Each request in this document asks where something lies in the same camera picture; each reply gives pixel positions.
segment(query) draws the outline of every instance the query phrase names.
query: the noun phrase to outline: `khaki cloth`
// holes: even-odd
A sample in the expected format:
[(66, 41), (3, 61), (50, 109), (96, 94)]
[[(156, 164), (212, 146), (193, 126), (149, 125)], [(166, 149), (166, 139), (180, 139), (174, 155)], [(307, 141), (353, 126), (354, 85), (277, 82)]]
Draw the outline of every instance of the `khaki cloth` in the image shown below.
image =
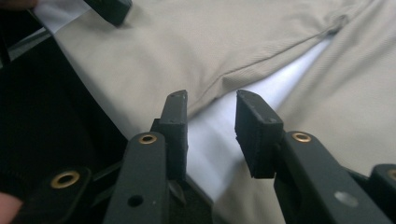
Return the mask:
[[(393, 0), (135, 0), (121, 28), (90, 10), (55, 34), (99, 105), (131, 138), (149, 130), (172, 91), (192, 117), (214, 99), (270, 76), (326, 35), (331, 45), (279, 109), (287, 130), (315, 135), (368, 174), (395, 162)], [(229, 223), (282, 220), (271, 181), (245, 164), (215, 202)]]

